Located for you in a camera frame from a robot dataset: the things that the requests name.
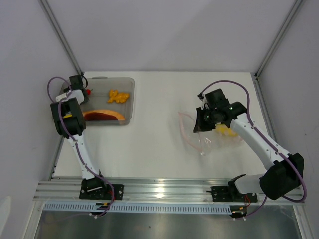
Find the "clear pink zip top bag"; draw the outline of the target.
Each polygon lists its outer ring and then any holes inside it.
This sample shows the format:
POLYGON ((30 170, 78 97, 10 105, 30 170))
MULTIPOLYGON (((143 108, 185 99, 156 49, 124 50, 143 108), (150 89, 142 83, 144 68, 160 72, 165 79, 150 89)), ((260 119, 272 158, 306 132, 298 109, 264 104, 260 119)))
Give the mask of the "clear pink zip top bag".
POLYGON ((209 155, 214 150, 239 147, 243 144, 243 139, 240 136, 221 136, 216 130, 194 133, 194 115, 187 112, 179 112, 178 116, 180 132, 184 142, 203 156, 209 155))

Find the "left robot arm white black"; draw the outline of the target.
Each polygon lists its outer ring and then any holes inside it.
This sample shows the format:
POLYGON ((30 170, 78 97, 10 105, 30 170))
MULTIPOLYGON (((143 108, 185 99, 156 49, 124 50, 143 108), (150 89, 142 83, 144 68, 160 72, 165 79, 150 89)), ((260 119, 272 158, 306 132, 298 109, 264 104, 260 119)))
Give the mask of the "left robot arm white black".
POLYGON ((50 109, 57 133, 66 139, 75 152, 82 172, 81 194, 103 199, 108 194, 108 186, 99 168, 93 163, 84 138, 86 123, 80 105, 88 101, 82 76, 72 76, 69 81, 56 76, 47 83, 47 93, 51 100, 50 109), (62 80, 66 84, 64 92, 53 98, 50 83, 62 80))

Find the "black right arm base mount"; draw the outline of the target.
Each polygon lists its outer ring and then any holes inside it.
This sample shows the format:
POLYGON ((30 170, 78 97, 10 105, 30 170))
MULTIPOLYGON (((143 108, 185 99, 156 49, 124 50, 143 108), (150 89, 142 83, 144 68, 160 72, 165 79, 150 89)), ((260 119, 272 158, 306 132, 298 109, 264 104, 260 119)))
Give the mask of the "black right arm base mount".
POLYGON ((231 186, 212 186, 207 193, 211 194, 213 202, 257 203, 258 201, 256 195, 241 194, 235 187, 231 186))

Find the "red chili pepper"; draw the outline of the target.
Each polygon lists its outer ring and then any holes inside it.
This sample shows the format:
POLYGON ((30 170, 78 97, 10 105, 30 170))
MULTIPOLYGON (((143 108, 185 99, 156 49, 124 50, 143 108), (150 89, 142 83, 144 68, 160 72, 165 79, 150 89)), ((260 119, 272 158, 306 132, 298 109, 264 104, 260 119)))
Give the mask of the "red chili pepper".
POLYGON ((86 89, 87 95, 90 95, 92 93, 92 89, 86 89))

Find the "grey translucent plastic tray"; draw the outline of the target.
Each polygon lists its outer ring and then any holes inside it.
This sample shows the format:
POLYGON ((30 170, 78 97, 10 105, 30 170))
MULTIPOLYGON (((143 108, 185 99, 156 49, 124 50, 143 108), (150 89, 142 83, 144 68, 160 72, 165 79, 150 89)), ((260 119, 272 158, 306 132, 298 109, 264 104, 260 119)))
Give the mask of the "grey translucent plastic tray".
POLYGON ((71 76, 68 83, 62 85, 61 94, 72 90, 81 90, 84 101, 75 110, 82 111, 86 125, 128 125, 133 114, 135 82, 129 77, 95 77, 86 81, 87 87, 79 75, 71 76))

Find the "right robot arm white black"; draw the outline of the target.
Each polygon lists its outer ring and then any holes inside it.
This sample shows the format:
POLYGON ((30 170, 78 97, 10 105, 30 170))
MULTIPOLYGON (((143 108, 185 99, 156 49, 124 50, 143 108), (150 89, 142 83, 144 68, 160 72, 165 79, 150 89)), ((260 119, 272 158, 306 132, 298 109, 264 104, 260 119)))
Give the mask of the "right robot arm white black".
POLYGON ((263 193, 276 200, 303 184, 304 159, 299 153, 290 154, 252 122, 248 109, 241 102, 229 103, 221 89, 198 95, 202 105, 196 108, 193 132, 216 130, 225 125, 239 135, 261 160, 266 172, 240 175, 230 181, 228 197, 239 201, 248 193, 263 193))

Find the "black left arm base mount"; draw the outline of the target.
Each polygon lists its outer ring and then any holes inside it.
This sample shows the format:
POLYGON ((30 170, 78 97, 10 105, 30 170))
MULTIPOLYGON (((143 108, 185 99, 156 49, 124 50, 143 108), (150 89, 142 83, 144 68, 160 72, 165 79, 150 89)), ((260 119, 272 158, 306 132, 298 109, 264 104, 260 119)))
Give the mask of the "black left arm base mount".
POLYGON ((81 200, 122 200, 124 193, 123 184, 113 184, 113 190, 110 185, 93 186, 91 188, 81 187, 79 199, 81 200))

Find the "orange ginger root toy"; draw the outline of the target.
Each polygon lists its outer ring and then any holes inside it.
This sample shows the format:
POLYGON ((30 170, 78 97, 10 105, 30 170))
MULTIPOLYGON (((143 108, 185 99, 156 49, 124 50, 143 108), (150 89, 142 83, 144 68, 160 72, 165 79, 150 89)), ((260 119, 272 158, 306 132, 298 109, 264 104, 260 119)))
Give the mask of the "orange ginger root toy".
POLYGON ((109 99, 107 100, 107 103, 112 103, 112 102, 115 102, 117 104, 125 103, 129 97, 130 97, 129 93, 119 92, 118 90, 111 89, 109 91, 109 99))

